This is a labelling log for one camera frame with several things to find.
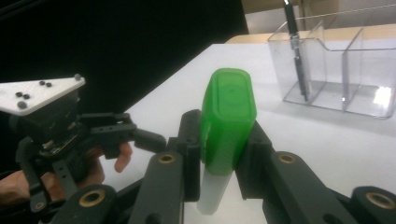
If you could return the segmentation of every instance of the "finger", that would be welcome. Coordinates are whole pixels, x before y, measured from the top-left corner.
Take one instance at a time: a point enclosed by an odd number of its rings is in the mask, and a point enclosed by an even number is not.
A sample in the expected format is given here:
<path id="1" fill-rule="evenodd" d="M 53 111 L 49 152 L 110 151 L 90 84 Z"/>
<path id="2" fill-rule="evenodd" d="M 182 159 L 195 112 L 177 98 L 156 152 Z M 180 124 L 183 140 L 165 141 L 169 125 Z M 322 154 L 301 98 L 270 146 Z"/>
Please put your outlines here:
<path id="1" fill-rule="evenodd" d="M 99 159 L 96 159 L 92 161 L 92 164 L 90 164 L 87 177 L 78 182 L 78 187 L 82 189 L 89 185 L 102 184 L 104 180 L 105 173 L 103 171 L 102 164 L 100 163 Z"/>
<path id="2" fill-rule="evenodd" d="M 64 191 L 62 190 L 61 183 L 55 174 L 46 172 L 41 176 L 41 180 L 43 181 L 52 201 L 64 198 Z"/>
<path id="3" fill-rule="evenodd" d="M 132 148 L 128 143 L 120 144 L 120 155 L 117 158 L 116 164 L 114 165 L 114 169 L 117 172 L 122 172 L 125 167 L 128 165 L 131 160 Z"/>

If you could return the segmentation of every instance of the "green object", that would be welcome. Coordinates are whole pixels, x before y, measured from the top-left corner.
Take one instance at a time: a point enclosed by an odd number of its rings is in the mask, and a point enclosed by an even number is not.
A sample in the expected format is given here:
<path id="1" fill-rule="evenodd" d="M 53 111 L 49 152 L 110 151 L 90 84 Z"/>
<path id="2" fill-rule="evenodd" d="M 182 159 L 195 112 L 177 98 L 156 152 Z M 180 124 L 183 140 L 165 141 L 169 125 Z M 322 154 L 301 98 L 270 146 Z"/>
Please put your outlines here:
<path id="1" fill-rule="evenodd" d="M 229 175 L 239 161 L 256 119 L 250 76 L 222 68 L 207 86 L 202 106 L 202 161 L 212 175 Z"/>

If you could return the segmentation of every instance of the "motion capture marker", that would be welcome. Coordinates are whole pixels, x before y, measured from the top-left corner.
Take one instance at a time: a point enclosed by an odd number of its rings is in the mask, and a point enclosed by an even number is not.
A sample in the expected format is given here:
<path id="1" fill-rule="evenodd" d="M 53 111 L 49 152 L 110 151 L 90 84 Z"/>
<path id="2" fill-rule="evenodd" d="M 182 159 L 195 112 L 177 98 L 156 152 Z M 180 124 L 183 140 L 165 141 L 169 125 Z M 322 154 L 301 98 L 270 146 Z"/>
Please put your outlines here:
<path id="1" fill-rule="evenodd" d="M 27 108 L 27 104 L 24 101 L 19 101 L 17 103 L 17 106 L 19 109 L 26 109 Z"/>

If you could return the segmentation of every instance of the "clear plastic organizer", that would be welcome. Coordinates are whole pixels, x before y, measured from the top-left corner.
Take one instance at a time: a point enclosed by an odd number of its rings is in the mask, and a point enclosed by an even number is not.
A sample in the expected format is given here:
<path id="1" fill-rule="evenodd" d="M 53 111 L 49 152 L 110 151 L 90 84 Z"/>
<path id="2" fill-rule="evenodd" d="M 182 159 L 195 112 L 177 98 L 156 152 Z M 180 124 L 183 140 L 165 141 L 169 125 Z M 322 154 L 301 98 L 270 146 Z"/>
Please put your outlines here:
<path id="1" fill-rule="evenodd" d="M 390 117 L 396 88 L 395 15 L 392 5 L 297 19 L 306 98 L 284 23 L 268 39 L 283 100 Z"/>

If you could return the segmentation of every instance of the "white marker plate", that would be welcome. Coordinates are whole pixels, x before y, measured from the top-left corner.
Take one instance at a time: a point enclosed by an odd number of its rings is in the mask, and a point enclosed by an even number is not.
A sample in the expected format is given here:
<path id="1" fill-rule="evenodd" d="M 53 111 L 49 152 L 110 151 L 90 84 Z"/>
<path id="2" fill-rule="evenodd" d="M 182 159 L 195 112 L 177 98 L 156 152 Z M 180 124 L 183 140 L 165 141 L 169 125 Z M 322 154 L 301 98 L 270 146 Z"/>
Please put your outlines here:
<path id="1" fill-rule="evenodd" d="M 84 84 L 84 77 L 1 83 L 0 111 L 25 116 Z"/>

